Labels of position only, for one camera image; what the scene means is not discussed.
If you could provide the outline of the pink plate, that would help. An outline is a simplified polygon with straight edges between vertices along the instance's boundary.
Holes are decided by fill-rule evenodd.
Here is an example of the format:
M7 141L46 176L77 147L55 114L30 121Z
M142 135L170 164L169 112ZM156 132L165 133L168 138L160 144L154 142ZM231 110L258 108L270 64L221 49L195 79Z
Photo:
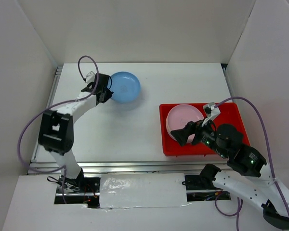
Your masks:
M190 121L197 122L203 119L204 116L201 111L189 104L174 106L166 118L171 131L184 128Z

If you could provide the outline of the blue plate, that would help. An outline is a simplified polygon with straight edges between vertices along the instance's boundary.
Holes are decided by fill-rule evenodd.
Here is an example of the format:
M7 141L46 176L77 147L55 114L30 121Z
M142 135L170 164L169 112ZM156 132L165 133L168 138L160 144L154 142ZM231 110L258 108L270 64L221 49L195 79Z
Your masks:
M141 86L139 79L130 72L116 72L110 76L113 92L111 99L118 103L130 103L137 99Z

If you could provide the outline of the cream white plate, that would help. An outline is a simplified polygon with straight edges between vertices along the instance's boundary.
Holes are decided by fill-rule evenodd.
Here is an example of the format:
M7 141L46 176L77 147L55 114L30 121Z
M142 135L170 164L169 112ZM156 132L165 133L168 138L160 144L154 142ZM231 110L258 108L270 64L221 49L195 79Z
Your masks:
M168 121L167 121L167 120L166 120L165 124L166 124L166 130L167 130L168 135L169 135L173 140L176 140L176 139L172 136L172 134L171 134L171 129L170 129L169 125L168 125Z

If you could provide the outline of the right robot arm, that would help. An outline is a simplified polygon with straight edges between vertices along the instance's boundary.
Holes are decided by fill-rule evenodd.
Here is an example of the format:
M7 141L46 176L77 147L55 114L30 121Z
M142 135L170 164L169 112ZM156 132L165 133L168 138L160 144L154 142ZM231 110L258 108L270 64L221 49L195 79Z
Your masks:
M206 164L200 173L204 188L219 188L239 197L262 211L263 218L272 226L289 230L289 189L275 178L266 159L253 147L242 142L243 135L230 124L215 127L212 121L190 121L182 129L171 131L176 141L184 146L193 135L192 145L204 144L227 165L253 183L249 186L223 172L213 164Z

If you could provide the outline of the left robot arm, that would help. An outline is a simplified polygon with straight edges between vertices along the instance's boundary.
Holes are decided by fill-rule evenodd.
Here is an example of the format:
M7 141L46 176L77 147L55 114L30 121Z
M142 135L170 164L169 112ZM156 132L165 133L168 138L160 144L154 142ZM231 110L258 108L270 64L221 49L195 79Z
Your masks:
M74 123L87 111L100 103L107 102L113 92L112 79L105 74L90 77L88 85L80 91L75 100L64 103L58 109L48 109L42 115L38 143L55 159L68 182L69 188L80 192L85 188L82 168L72 152L74 144Z

